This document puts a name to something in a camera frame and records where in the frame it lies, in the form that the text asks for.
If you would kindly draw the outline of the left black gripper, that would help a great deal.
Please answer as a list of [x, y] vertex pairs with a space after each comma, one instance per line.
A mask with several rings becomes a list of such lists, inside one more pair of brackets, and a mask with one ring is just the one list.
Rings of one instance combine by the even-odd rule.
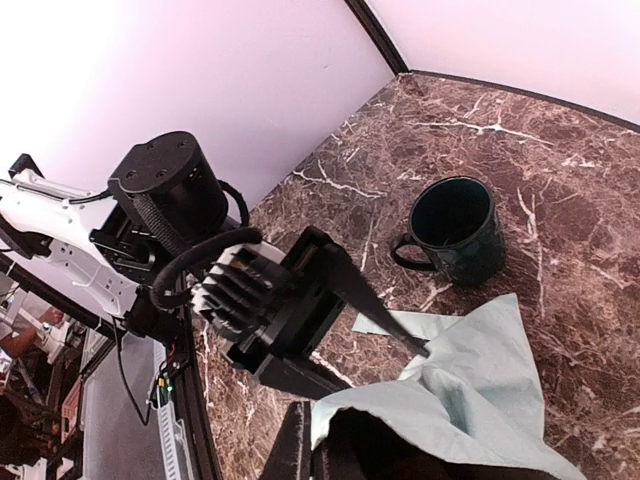
[[[312, 400], [349, 389], [346, 380], [312, 359], [345, 302], [413, 354], [429, 357], [426, 342], [412, 336], [389, 313], [351, 257], [332, 243], [314, 226], [303, 231], [281, 262], [292, 274], [292, 296], [263, 334], [225, 345], [224, 357], [233, 368], [249, 372], [261, 385]], [[319, 280], [323, 247], [326, 287]]]

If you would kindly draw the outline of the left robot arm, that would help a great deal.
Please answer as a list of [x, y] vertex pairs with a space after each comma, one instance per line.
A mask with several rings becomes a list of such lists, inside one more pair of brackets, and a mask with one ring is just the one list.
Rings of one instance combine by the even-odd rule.
[[46, 180], [26, 154], [1, 182], [2, 241], [59, 267], [137, 336], [176, 347], [198, 315], [234, 369], [310, 399], [347, 388], [312, 358], [346, 306], [427, 354], [329, 235], [311, 226], [281, 251], [249, 219], [186, 131], [132, 147], [99, 193]]

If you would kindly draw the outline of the black front rail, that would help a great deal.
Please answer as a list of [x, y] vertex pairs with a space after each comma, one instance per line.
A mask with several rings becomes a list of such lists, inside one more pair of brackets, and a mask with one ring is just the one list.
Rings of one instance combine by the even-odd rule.
[[176, 414], [185, 426], [186, 445], [194, 479], [223, 478], [213, 441], [197, 361], [191, 311], [182, 306], [175, 311], [180, 333], [173, 361], [177, 364], [173, 394]]

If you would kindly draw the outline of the dark green mug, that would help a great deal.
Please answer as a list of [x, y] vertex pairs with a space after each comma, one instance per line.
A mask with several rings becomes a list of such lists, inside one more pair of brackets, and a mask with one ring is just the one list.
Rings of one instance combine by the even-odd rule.
[[428, 186], [415, 200], [408, 231], [390, 246], [402, 268], [440, 272], [458, 286], [476, 287], [501, 270], [506, 246], [494, 198], [481, 181], [454, 176]]

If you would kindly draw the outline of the mint green folding umbrella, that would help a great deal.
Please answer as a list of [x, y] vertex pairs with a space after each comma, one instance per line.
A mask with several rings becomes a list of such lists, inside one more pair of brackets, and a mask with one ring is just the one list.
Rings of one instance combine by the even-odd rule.
[[311, 446], [347, 410], [381, 421], [402, 440], [453, 464], [510, 467], [554, 479], [582, 473], [544, 442], [544, 398], [514, 293], [463, 317], [421, 315], [426, 339], [394, 381], [343, 390], [316, 402]]

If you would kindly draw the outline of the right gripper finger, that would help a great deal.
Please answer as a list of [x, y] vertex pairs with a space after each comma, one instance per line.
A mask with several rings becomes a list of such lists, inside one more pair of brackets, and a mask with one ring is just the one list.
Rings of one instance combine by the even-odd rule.
[[295, 401], [286, 411], [259, 479], [309, 480], [311, 458], [311, 405]]

